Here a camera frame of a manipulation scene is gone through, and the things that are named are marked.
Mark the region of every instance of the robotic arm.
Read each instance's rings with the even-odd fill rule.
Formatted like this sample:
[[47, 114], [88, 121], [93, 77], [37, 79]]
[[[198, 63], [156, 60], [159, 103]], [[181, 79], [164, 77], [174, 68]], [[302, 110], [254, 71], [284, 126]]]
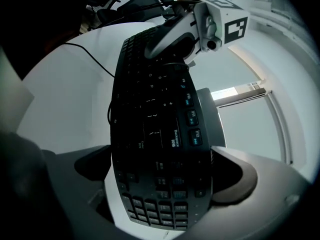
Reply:
[[184, 62], [189, 64], [199, 52], [215, 52], [245, 36], [249, 12], [228, 0], [195, 2], [186, 11], [176, 10], [176, 16], [168, 19], [157, 30], [145, 49], [147, 59], [189, 39], [191, 45], [184, 57]]

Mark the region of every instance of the black keyboard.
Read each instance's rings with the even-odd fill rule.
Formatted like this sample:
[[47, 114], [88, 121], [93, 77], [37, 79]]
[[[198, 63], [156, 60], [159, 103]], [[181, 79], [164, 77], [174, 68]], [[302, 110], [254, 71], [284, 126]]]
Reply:
[[123, 43], [112, 92], [112, 162], [131, 221], [184, 231], [210, 205], [210, 144], [184, 60], [172, 51], [144, 57], [156, 30]]

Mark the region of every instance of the keyboard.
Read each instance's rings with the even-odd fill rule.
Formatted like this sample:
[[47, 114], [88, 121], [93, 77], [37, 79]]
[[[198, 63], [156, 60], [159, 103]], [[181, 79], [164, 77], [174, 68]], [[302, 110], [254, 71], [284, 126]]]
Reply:
[[112, 91], [112, 163], [132, 222], [185, 231], [208, 211], [211, 151], [189, 67], [145, 47], [158, 27], [124, 41]]

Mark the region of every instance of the window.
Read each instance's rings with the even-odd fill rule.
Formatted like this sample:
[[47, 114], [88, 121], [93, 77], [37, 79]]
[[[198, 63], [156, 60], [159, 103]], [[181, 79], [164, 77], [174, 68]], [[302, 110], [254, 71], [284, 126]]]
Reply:
[[237, 95], [237, 94], [238, 94], [238, 92], [237, 92], [236, 88], [234, 88], [234, 87], [211, 92], [211, 95], [212, 95], [212, 98], [214, 101], [222, 99], [222, 98], [230, 97], [233, 95]]

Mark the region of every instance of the gray surface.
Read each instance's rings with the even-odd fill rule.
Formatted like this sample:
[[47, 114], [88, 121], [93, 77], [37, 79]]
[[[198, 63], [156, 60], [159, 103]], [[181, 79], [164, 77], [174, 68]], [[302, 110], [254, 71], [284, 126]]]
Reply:
[[212, 146], [225, 147], [226, 141], [224, 130], [210, 90], [208, 88], [203, 88], [197, 90], [196, 94], [198, 95], [201, 104], [209, 144]]
[[44, 151], [54, 192], [70, 221], [75, 239], [137, 239], [116, 228], [88, 205], [89, 199], [101, 188], [103, 182], [90, 181], [77, 175], [73, 164], [78, 158], [100, 148], [102, 146], [61, 155]]
[[257, 171], [251, 164], [243, 160], [232, 155], [220, 153], [241, 168], [242, 177], [236, 184], [214, 193], [212, 195], [212, 200], [219, 204], [239, 203], [249, 197], [255, 190], [258, 182]]
[[291, 214], [309, 183], [289, 165], [224, 147], [211, 147], [226, 158], [236, 157], [257, 171], [253, 193], [237, 205], [217, 206], [179, 240], [265, 239]]
[[[99, 183], [91, 184], [91, 181], [75, 175], [73, 160], [99, 148], [101, 146], [61, 156], [44, 152], [54, 191], [71, 221], [76, 239], [136, 239], [116, 228], [88, 205], [88, 198], [100, 188]], [[282, 162], [224, 147], [211, 148], [230, 160], [236, 162], [240, 159], [251, 164], [258, 174], [256, 188], [240, 204], [212, 207], [196, 225], [177, 239], [266, 238], [290, 215], [308, 182]]]
[[277, 136], [279, 138], [279, 147], [281, 152], [281, 160], [287, 165], [294, 163], [292, 156], [292, 145], [290, 143], [290, 134], [286, 122], [286, 118], [281, 110], [281, 106], [275, 99], [272, 92], [265, 96], [265, 102], [270, 110], [274, 125], [276, 128]]

